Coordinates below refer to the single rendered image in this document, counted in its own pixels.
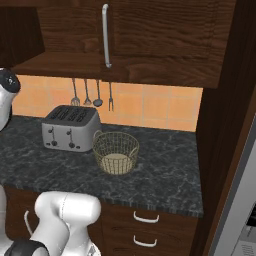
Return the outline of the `silver four-slot toaster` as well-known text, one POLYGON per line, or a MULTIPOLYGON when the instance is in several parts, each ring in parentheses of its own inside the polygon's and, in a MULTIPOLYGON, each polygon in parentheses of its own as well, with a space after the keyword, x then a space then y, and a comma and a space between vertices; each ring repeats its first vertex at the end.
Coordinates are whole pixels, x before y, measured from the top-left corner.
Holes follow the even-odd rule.
POLYGON ((42 119, 42 138, 46 148, 87 152, 101 121, 94 107, 59 105, 42 119))

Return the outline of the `stainless steel appliance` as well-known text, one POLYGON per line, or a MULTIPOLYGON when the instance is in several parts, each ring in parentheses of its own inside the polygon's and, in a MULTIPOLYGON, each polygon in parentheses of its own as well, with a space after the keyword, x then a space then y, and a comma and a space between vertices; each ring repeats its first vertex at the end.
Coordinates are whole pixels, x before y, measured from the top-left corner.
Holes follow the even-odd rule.
POLYGON ((256 256, 256 114, 208 256, 256 256))

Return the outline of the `hanging metal fork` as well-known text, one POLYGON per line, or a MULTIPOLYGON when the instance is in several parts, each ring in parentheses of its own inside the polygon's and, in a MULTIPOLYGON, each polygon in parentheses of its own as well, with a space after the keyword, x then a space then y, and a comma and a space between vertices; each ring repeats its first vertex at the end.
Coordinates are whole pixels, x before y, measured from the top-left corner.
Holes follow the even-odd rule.
POLYGON ((109 82, 109 111, 114 111, 114 100, 112 96, 112 83, 109 82))

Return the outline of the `dark wood open shelf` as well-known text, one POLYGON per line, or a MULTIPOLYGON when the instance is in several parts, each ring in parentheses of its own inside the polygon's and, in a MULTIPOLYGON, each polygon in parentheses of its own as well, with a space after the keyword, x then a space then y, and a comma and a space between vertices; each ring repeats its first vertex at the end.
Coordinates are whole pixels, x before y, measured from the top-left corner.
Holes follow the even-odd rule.
POLYGON ((0 68, 12 68, 45 51, 34 7, 0 7, 0 68))

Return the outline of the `hanging metal slotted spatula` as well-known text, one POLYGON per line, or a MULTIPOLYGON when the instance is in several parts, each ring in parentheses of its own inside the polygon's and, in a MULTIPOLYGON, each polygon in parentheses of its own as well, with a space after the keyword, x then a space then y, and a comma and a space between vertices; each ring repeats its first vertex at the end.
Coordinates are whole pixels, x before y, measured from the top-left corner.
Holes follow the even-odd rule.
POLYGON ((79 106, 80 105, 80 99, 77 96, 77 90, 76 90, 76 84, 75 79, 72 78, 72 84, 73 84, 73 90, 74 90, 74 97, 71 99, 71 104, 73 106, 79 106))

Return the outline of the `hanging metal ladle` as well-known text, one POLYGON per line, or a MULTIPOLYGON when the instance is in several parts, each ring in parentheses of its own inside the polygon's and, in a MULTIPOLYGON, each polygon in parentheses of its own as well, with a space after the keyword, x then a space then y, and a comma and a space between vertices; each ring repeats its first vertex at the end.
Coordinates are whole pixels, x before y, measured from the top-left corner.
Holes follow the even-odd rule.
MULTIPOLYGON (((97 80, 96 81, 96 85, 97 85, 97 93, 100 93, 100 81, 97 80)), ((101 97, 98 97, 97 99, 95 99, 93 101, 93 105, 95 107, 100 107, 103 104, 103 100, 101 99, 101 97)))

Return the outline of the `dark wood base cabinet door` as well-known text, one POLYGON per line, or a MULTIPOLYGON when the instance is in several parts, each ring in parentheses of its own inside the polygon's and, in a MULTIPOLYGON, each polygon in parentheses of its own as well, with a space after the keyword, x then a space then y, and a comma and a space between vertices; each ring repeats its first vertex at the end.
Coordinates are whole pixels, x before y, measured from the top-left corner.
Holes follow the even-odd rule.
POLYGON ((35 202, 40 194, 26 192, 24 190, 3 187, 6 194, 6 223, 7 237, 14 241, 18 238, 29 239, 31 236, 24 222, 24 213, 29 211, 28 221, 32 232, 39 224, 39 218, 35 213, 35 202))

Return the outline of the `dark wood drawer front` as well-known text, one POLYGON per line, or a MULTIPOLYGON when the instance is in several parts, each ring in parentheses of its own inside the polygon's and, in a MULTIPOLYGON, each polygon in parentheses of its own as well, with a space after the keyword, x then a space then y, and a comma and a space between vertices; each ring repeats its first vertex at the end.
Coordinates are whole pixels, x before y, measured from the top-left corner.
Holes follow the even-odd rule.
POLYGON ((102 221, 105 225, 123 225, 129 229, 145 230, 150 233, 179 234, 193 237, 197 226, 197 218, 160 211, 145 210, 117 204, 102 203, 102 221), (149 224, 136 221, 133 212, 139 217, 155 219, 160 215, 158 223, 149 224))
POLYGON ((105 252, 107 256, 189 256, 191 241, 175 235, 153 234, 142 231, 132 231, 120 227, 105 229, 103 231, 105 252), (153 243, 158 240, 153 248, 141 247, 133 242, 136 239, 153 243))

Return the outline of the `tall dark wood cabinet panel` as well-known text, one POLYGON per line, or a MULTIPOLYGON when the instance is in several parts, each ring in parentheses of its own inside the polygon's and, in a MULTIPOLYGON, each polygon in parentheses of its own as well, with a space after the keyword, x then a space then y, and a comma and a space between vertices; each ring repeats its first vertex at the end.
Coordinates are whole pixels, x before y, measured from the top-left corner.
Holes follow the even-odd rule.
POLYGON ((208 256, 255 113, 256 0, 237 0, 219 87, 202 94, 196 139, 204 215, 189 256, 208 256))

